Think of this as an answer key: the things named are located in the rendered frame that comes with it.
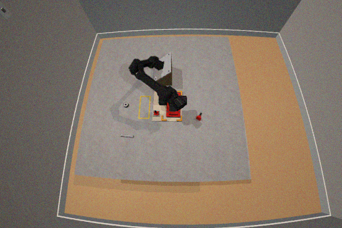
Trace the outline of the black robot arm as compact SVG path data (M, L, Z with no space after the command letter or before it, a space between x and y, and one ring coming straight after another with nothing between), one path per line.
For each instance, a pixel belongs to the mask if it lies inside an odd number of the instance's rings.
M185 107L186 102L177 94L177 91L171 86L167 87L157 83L153 78L145 73L145 67L149 67L150 69L153 69L154 67L155 69L160 70L164 67L164 61L160 61L157 56L150 56L149 59L142 61L134 59L129 66L130 73L156 91L158 97L169 104L170 112L176 112Z

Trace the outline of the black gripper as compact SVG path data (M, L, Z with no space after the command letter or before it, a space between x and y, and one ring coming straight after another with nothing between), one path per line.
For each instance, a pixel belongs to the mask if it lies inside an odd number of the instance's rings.
M187 96L181 96L181 97L185 100L185 102L187 104ZM161 98L159 97L159 105L162 105L162 106L166 105L167 106L167 102L161 100Z

